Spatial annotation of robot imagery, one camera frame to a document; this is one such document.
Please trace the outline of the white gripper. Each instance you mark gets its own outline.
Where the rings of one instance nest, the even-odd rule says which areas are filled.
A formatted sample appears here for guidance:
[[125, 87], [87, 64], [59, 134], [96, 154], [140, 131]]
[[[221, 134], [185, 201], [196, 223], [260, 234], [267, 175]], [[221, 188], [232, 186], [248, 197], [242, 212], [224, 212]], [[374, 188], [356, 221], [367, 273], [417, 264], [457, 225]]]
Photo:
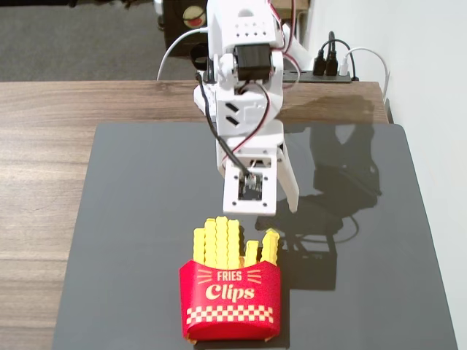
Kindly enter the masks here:
[[217, 135], [225, 142], [226, 150], [216, 143], [216, 163], [219, 172], [236, 167], [241, 172], [270, 170], [286, 194], [292, 213], [298, 210], [299, 188], [287, 152], [284, 127], [281, 122], [265, 125], [233, 125], [216, 123]]

